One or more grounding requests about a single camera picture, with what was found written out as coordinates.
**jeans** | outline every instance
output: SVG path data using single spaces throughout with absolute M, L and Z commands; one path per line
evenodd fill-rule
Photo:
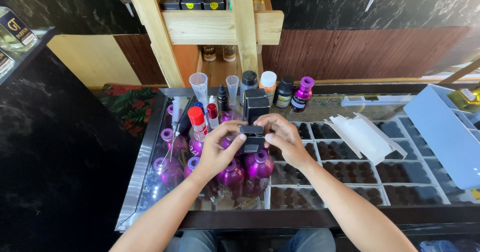
M 329 229 L 302 229 L 275 252 L 335 252 Z M 222 242 L 211 231 L 185 231 L 179 252 L 225 252 Z

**floral fabric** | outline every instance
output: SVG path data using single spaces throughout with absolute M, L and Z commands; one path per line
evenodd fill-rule
M 142 139 L 147 128 L 156 88 L 138 85 L 105 84 L 100 102 L 133 136 Z

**glass display counter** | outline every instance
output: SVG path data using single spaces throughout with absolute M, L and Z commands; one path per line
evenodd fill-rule
M 463 85 L 450 85 L 459 89 Z M 414 96 L 425 87 L 412 85 L 337 85 L 315 86 L 314 96 L 302 113 L 290 108 L 272 106 L 270 113 L 279 113 L 298 128 L 303 145 L 317 163 L 339 181 L 381 209 L 397 225 L 468 223 L 469 213 L 480 211 L 480 203 L 471 190 L 461 190 L 443 169 L 434 152 L 403 111 L 402 105 L 378 103 L 376 95 Z M 209 88 L 208 95 L 216 95 Z M 356 106 L 342 106 L 348 96 L 365 96 L 367 101 Z M 168 106 L 174 96 L 180 97 L 184 112 L 196 102 L 188 88 L 160 89 L 147 127 L 137 163 L 130 181 L 116 231 L 125 231 L 143 212 L 173 190 L 184 179 L 183 170 L 193 157 L 189 141 L 192 135 L 185 114 L 185 130 L 171 141 L 171 115 Z M 397 151 L 374 166 L 367 158 L 359 158 L 325 119 L 337 114 L 353 118 L 361 113 L 373 121 L 389 138 L 406 152 Z M 337 227 L 315 189 L 296 168 L 288 165 L 281 151 L 268 150 L 274 168 L 261 193 L 246 196 L 226 193 L 209 183 L 191 206 L 180 226 L 182 229 L 264 229 Z

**white bottle cap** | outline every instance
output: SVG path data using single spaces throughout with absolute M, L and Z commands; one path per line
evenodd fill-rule
M 264 71 L 261 74 L 260 83 L 265 87 L 272 87 L 277 82 L 277 75 L 273 71 Z

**black marble wall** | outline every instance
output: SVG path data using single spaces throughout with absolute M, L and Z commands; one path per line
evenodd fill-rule
M 4 0 L 29 27 L 56 26 L 62 34 L 145 34 L 120 0 Z
M 140 143 L 46 42 L 0 85 L 0 250 L 108 251 Z
M 362 30 L 473 26 L 480 0 L 271 0 L 283 29 Z

